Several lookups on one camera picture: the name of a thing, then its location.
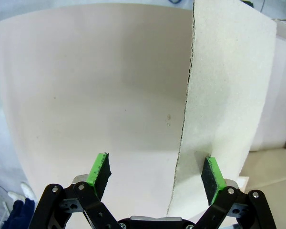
white paper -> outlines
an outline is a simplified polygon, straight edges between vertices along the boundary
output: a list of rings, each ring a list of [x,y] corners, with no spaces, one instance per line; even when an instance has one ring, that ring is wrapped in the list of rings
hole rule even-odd
[[[0,22],[0,90],[30,185],[67,187],[110,153],[117,220],[164,217],[178,156],[192,13],[100,4]],[[71,218],[67,228],[89,228]]]
[[[194,41],[180,153],[169,216],[207,208],[200,177],[216,158],[236,180],[264,106],[276,23],[238,0],[195,0]]]

bolt head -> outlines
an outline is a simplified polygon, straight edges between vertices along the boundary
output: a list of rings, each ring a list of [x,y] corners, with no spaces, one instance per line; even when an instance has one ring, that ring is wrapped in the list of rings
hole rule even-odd
[[[253,196],[254,198],[258,198],[258,197],[259,197],[259,195],[258,195],[257,192],[252,193],[252,196]]]
[[[120,223],[121,228],[126,229],[126,225],[124,223]]]
[[[52,192],[57,192],[58,191],[58,187],[55,186],[54,188],[52,188]]]
[[[234,189],[233,188],[229,188],[228,189],[228,193],[233,194],[234,193]]]
[[[190,224],[190,225],[187,225],[185,229],[193,229],[194,228],[194,225]]]
[[[84,185],[78,185],[78,189],[79,189],[79,190],[83,190],[84,188],[85,188]]]

green gripper pad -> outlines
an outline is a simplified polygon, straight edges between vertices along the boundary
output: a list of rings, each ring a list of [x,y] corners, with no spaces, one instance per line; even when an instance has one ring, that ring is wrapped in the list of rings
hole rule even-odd
[[[111,175],[109,154],[98,154],[86,182],[93,187],[96,196],[101,200]]]
[[[215,157],[208,156],[205,158],[201,179],[209,205],[211,205],[216,200],[218,192],[226,187]]]

white wall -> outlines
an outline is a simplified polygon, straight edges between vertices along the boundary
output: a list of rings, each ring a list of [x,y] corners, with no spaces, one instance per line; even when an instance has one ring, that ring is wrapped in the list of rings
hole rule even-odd
[[[284,37],[279,35],[276,38],[276,51],[266,102],[251,151],[286,146],[286,35],[284,34]]]

white curved board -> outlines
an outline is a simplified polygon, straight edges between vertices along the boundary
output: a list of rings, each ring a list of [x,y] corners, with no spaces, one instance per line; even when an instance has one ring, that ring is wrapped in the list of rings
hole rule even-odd
[[[117,220],[166,215],[188,79],[192,13],[95,4],[0,22],[0,90],[18,157],[41,196],[110,153]],[[85,219],[69,228],[87,226]]]

